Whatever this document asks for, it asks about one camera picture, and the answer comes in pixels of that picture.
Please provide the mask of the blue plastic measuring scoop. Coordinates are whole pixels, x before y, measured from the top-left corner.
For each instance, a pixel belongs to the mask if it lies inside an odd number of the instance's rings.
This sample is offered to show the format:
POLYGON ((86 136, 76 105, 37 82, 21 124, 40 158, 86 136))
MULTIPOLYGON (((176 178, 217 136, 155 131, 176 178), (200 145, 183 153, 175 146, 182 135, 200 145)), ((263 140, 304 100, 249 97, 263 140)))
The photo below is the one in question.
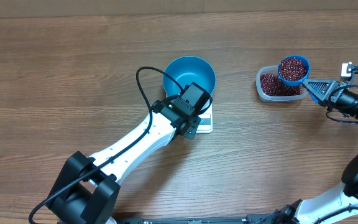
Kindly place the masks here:
POLYGON ((310 63, 301 55, 289 55, 277 67, 278 102, 291 102, 303 99, 309 91, 302 85, 309 77, 310 63))

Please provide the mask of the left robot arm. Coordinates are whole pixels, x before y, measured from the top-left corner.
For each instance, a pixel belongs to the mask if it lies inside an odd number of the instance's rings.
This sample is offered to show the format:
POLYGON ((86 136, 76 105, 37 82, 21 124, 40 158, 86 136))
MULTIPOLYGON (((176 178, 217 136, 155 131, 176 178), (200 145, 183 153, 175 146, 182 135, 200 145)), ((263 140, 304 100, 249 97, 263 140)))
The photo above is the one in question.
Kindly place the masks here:
POLYGON ((138 127, 108 148, 87 157, 72 154, 45 204, 63 223, 115 223, 112 212, 123 180, 151 153, 177 135, 193 139, 211 95, 196 83, 180 95, 156 101, 138 127))

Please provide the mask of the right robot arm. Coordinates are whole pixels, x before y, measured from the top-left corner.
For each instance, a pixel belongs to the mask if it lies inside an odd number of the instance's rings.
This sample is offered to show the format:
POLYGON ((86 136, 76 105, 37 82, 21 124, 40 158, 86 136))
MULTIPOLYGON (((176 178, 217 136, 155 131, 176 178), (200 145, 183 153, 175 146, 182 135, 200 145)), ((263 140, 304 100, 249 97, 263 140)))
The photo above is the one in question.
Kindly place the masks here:
MULTIPOLYGON (((350 83, 305 79, 303 86, 312 99, 328 111, 337 110, 358 122, 358 94, 350 83)), ((348 163, 341 182, 321 195, 299 200, 266 216, 265 223, 335 223, 358 215, 358 155, 348 163)))

